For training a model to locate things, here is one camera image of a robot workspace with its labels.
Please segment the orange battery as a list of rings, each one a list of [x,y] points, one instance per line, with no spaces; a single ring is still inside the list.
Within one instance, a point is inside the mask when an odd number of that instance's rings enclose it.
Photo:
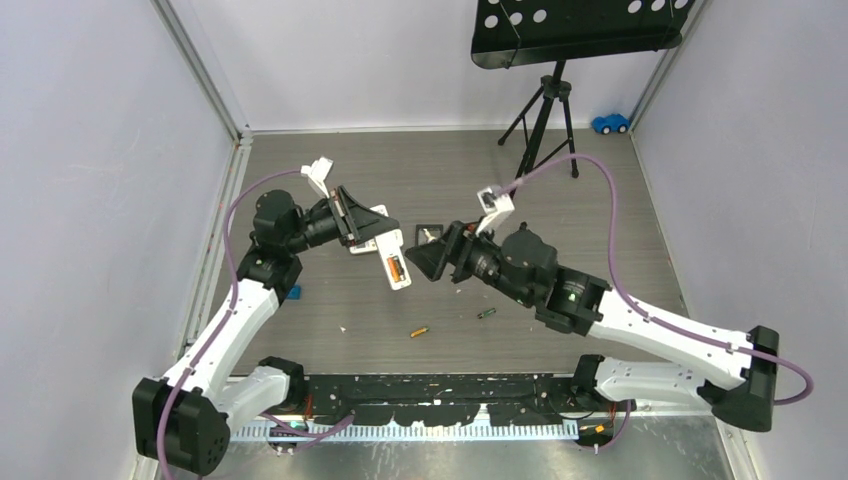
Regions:
[[[425,334],[425,333],[428,333],[429,331],[430,331],[430,328],[429,328],[429,327],[422,327],[422,328],[419,328],[419,329],[417,329],[417,330],[415,330],[415,331],[412,331],[412,332],[410,333],[409,337],[410,337],[410,338],[416,338],[416,337],[419,337],[419,336],[421,336],[421,335],[423,335],[423,334]]]
[[[389,267],[390,274],[395,283],[400,283],[402,280],[401,271],[397,265],[397,262],[394,258],[389,258],[387,260],[387,265]]]

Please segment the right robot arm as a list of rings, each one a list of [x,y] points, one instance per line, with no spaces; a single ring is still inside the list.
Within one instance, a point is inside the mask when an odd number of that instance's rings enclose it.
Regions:
[[[752,432],[773,425],[779,335],[699,323],[630,297],[607,281],[562,266],[555,247],[521,226],[501,244],[455,221],[437,239],[406,250],[430,281],[451,266],[451,280],[476,278],[532,309],[551,330],[618,342],[657,356],[628,362],[583,355],[570,385],[574,403],[596,410],[606,401],[636,399],[707,408],[723,422]]]

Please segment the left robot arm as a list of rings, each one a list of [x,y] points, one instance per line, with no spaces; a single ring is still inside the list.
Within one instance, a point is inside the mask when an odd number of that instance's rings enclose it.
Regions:
[[[307,398],[301,364],[267,357],[231,384],[236,363],[297,283],[300,253],[333,241],[348,248],[399,226],[342,186],[307,210],[285,190],[262,194],[251,246],[234,267],[224,303],[169,370],[158,379],[141,379],[132,393],[137,452],[206,476],[221,463],[232,435],[256,417],[273,407],[298,412]]]

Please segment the black framed display case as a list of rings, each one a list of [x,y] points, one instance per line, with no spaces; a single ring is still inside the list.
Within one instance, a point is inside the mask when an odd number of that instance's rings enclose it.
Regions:
[[[443,224],[417,224],[415,226],[415,247],[439,241],[444,235]]]

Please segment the green battery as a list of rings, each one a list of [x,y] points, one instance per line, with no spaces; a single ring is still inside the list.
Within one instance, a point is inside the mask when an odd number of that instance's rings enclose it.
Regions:
[[[489,309],[486,309],[486,310],[478,313],[477,318],[478,319],[485,319],[485,318],[488,318],[488,317],[494,315],[496,312],[497,312],[496,308],[489,308]]]

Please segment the blue toy brick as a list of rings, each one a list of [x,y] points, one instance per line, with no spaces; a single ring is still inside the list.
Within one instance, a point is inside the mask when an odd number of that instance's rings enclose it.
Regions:
[[[301,286],[293,285],[292,288],[288,291],[286,299],[287,300],[299,300],[301,298]]]

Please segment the blue toy car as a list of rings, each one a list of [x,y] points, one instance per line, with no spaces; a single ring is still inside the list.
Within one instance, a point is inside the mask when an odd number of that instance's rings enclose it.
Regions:
[[[613,113],[595,117],[591,121],[591,128],[601,135],[609,135],[611,133],[624,134],[630,130],[630,121],[624,115]]]

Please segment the black music stand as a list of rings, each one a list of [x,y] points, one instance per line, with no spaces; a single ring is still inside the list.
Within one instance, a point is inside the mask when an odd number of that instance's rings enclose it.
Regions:
[[[553,66],[497,141],[504,145],[516,129],[522,130],[525,150],[516,175],[550,161],[539,151],[555,104],[562,106],[567,137],[551,153],[575,151],[572,85],[564,78],[568,61],[675,48],[693,7],[691,1],[478,2],[470,49],[477,67]]]

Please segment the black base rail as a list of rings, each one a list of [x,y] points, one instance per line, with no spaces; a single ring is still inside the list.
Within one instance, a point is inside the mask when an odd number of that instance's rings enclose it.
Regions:
[[[492,426],[553,425],[593,414],[635,410],[636,402],[613,403],[592,393],[580,374],[310,374],[295,386],[295,398],[270,407],[334,425],[351,415],[356,426],[466,426],[485,414]]]

